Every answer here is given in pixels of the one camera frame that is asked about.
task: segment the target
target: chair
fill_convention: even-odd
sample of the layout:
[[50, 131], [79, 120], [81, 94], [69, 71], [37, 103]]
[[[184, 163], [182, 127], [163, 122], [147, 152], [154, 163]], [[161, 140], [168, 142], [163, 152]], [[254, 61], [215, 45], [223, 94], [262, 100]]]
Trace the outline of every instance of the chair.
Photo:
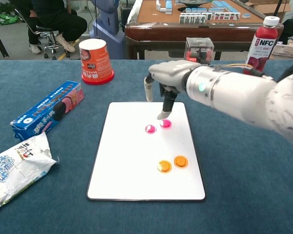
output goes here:
[[[56, 29], [54, 28], [47, 28], [47, 27], [44, 27], [42, 25], [36, 25], [36, 29], [37, 31], [34, 31], [30, 26], [29, 24], [27, 23], [26, 21], [26, 18], [21, 14], [21, 12], [19, 10], [17, 10], [15, 8], [15, 11], [19, 14], [19, 16], [23, 19], [23, 21], [27, 24], [27, 27], [30, 29], [30, 31], [33, 33], [33, 34], [36, 34], [36, 35], [40, 35], [39, 38], [40, 39], [47, 39], [47, 44], [44, 45], [44, 48], [43, 48], [43, 57], [45, 59], [49, 58], [46, 50], [51, 50], [51, 53], [52, 53], [52, 60], [57, 60], [57, 58], [55, 57], [55, 53], [56, 53], [56, 49], [59, 49], [59, 48], [63, 48], [62, 45], [58, 44], [55, 40], [55, 36], [54, 36], [54, 31], [57, 31]], [[66, 53], [66, 57], [69, 58], [70, 55], [69, 55], [69, 52], [65, 50], [65, 53]]]

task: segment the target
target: blue tablecloth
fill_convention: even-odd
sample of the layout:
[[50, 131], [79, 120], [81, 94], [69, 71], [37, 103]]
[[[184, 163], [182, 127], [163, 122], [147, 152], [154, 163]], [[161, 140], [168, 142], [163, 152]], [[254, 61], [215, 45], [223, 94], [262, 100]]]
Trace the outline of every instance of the blue tablecloth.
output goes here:
[[[0, 234], [293, 234], [293, 146], [179, 95], [202, 167], [200, 202], [90, 201], [86, 198], [108, 105], [144, 101], [143, 78], [159, 61], [115, 60], [115, 79], [82, 84], [84, 100], [48, 134], [61, 159], [0, 208]], [[278, 78], [293, 61], [269, 61]], [[66, 80], [81, 82], [80, 61], [0, 61], [0, 152], [18, 143], [10, 121]], [[161, 101], [158, 89], [155, 101]]]

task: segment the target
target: sneaker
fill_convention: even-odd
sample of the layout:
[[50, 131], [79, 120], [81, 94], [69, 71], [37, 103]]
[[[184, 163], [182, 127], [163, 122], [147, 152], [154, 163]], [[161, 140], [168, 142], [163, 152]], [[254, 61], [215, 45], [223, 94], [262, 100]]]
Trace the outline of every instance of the sneaker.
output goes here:
[[29, 44], [29, 50], [34, 54], [41, 54], [41, 50], [38, 48], [38, 45]]
[[55, 40], [57, 40], [58, 43], [60, 43], [65, 50], [69, 51], [69, 52], [75, 52], [75, 48], [74, 46], [72, 46], [70, 43], [68, 43], [62, 36], [61, 34], [57, 34], [55, 36]]

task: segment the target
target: orange paper cup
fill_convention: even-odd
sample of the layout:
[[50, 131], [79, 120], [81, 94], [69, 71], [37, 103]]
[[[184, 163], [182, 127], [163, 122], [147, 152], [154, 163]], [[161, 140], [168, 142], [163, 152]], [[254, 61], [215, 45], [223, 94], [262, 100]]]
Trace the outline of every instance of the orange paper cup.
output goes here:
[[114, 71], [109, 60], [106, 42], [87, 39], [79, 43], [82, 79], [86, 84], [105, 84], [113, 80]]

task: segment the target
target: juice bottle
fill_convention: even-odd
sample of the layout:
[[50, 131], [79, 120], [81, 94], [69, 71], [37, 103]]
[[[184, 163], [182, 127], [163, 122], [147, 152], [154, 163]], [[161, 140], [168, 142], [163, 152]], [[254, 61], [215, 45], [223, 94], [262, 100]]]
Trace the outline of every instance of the juice bottle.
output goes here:
[[[256, 70], [263, 71], [272, 52], [278, 38], [278, 31], [275, 27], [279, 20], [279, 17], [267, 16], [264, 19], [263, 26], [255, 32], [246, 63], [252, 65]], [[244, 73], [250, 74], [249, 70], [245, 70]]]

